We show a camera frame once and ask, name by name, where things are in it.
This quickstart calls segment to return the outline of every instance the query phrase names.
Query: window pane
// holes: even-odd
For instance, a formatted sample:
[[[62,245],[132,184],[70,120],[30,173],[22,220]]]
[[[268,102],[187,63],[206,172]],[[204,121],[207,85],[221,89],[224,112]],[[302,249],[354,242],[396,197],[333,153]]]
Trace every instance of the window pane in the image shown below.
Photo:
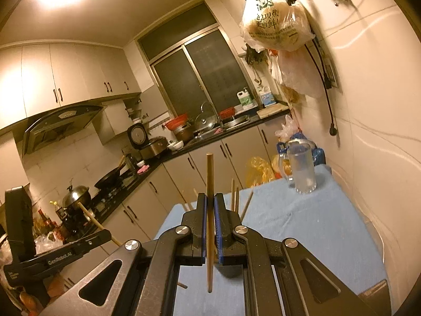
[[[216,23],[207,6],[202,3],[176,16],[139,39],[149,60],[180,40]]]
[[[248,84],[220,31],[209,33],[186,48],[216,110],[221,112],[239,104],[237,92],[245,87],[249,90]]]
[[[207,99],[183,50],[175,52],[154,67],[176,113],[187,113],[195,120],[201,112],[201,104]]]

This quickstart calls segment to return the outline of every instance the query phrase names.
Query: metal screw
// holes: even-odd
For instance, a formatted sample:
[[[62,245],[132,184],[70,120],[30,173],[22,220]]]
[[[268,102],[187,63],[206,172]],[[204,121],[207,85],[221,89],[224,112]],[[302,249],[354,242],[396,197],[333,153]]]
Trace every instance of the metal screw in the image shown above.
[[[125,247],[129,251],[132,251],[139,247],[139,242],[137,242],[136,240],[129,240],[126,242]]]
[[[177,234],[187,234],[188,232],[189,232],[189,227],[187,227],[187,226],[178,226],[176,228]]]
[[[246,234],[248,232],[248,228],[246,226],[240,225],[235,227],[235,233],[238,234]]]
[[[298,246],[298,241],[293,238],[289,238],[285,240],[285,246],[289,248],[296,248]]]

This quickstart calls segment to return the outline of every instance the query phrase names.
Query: blue tablecloth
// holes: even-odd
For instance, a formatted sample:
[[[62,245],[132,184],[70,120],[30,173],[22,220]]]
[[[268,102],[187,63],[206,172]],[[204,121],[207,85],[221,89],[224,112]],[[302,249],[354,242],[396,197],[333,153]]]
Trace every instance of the blue tablecloth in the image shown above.
[[[377,248],[354,209],[333,180],[328,169],[316,169],[317,188],[299,195],[284,179],[254,188],[243,224],[274,240],[292,237],[359,294],[386,279],[386,270]],[[240,192],[240,213],[250,189]],[[224,196],[227,207],[230,194]],[[184,210],[173,207],[156,238],[180,225]],[[206,265],[181,267],[179,281],[189,288],[177,289],[175,316],[243,316],[243,278],[227,279],[214,269],[213,292],[207,293]]]

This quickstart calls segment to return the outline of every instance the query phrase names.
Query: power cord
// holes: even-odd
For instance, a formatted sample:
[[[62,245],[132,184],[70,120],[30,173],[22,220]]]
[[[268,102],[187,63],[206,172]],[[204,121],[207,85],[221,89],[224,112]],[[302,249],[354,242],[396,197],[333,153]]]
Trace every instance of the power cord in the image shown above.
[[[315,59],[314,59],[314,57],[313,57],[312,53],[310,52],[309,48],[307,47],[307,45],[306,45],[306,44],[305,44],[304,46],[306,47],[307,52],[309,53],[310,57],[312,58],[313,63],[314,63],[314,65],[316,66],[317,72],[318,72],[318,73],[319,73],[319,75],[320,75],[320,79],[322,80],[323,87],[325,88],[326,100],[327,100],[327,102],[328,102],[328,107],[329,107],[329,112],[330,112],[330,128],[329,128],[329,134],[330,134],[331,136],[335,136],[336,134],[338,134],[338,130],[335,128],[335,124],[334,124],[334,122],[333,122],[332,108],[330,107],[330,101],[329,101],[329,95],[328,95],[328,88],[326,87],[326,81],[325,81],[325,79],[327,79],[327,81],[329,81],[330,88],[332,87],[332,85],[330,84],[329,77],[328,77],[328,75],[326,74],[325,66],[323,65],[322,55],[320,54],[320,51],[319,51],[319,49],[317,48],[316,43],[314,43],[314,46],[316,47],[317,53],[319,54],[320,61],[321,61],[321,63],[322,63],[322,68],[323,68],[323,73],[324,73],[324,75],[325,75],[325,79],[323,79],[323,75],[322,75],[322,73],[321,73],[321,71],[320,71],[320,69],[319,69],[319,66],[317,65],[317,63],[316,63],[316,61],[315,61]]]

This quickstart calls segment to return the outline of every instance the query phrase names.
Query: glass pitcher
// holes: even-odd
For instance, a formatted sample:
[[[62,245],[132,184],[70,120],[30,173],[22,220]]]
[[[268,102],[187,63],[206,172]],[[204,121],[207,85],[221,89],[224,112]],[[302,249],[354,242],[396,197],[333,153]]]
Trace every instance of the glass pitcher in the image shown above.
[[[279,155],[279,170],[287,181],[293,181],[299,194],[316,188],[312,150],[309,144],[291,143],[286,153]]]

